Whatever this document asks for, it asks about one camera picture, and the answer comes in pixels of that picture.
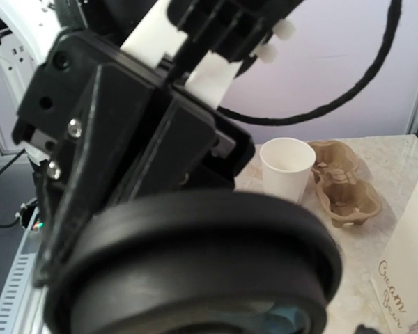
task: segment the gray floor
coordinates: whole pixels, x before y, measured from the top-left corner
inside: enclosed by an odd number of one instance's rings
[[[0,223],[10,223],[23,202],[35,196],[29,164],[11,166],[0,177]],[[18,226],[0,230],[0,294],[23,235]]]

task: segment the marble countertop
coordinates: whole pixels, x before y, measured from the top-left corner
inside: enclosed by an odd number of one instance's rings
[[[389,334],[370,281],[378,260],[418,181],[418,139],[415,136],[384,136],[341,140],[360,158],[357,176],[370,181],[381,195],[381,214],[363,226],[334,228],[316,196],[311,176],[302,206],[328,227],[343,253],[343,280],[328,309],[325,334],[354,333],[359,324]],[[263,192],[261,162],[257,153],[236,179],[243,191]]]

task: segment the white paper bag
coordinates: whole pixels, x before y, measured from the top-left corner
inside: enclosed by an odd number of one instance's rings
[[[418,334],[418,184],[372,282],[392,334]]]

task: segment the white plastic knob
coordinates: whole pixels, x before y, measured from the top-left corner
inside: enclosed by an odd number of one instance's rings
[[[256,55],[265,64],[271,64],[279,55],[279,50],[272,44],[264,44],[256,49]]]
[[[289,40],[295,34],[296,28],[292,21],[288,19],[281,19],[272,30],[278,39]]]

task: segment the cup rim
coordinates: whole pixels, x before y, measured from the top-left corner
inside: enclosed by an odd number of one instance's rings
[[[265,146],[269,143],[272,143],[274,141],[281,141],[282,139],[287,140],[287,141],[297,141],[298,143],[303,144],[305,147],[309,148],[309,151],[312,153],[313,155],[313,163],[310,165],[310,167],[306,167],[306,168],[301,168],[299,170],[283,170],[283,169],[278,169],[275,168],[274,166],[271,166],[268,162],[266,162],[266,160],[264,160],[263,158],[263,149],[265,148]],[[296,138],[291,138],[291,137],[280,137],[280,138],[274,138],[270,141],[267,141],[266,143],[262,144],[262,147],[260,148],[260,160],[262,161],[263,164],[265,164],[269,169],[273,170],[274,172],[278,172],[278,173],[284,173],[284,174],[293,174],[293,173],[301,173],[304,172],[306,170],[311,170],[314,166],[314,164],[316,163],[316,151],[305,141],[301,141],[300,139],[296,139]]]

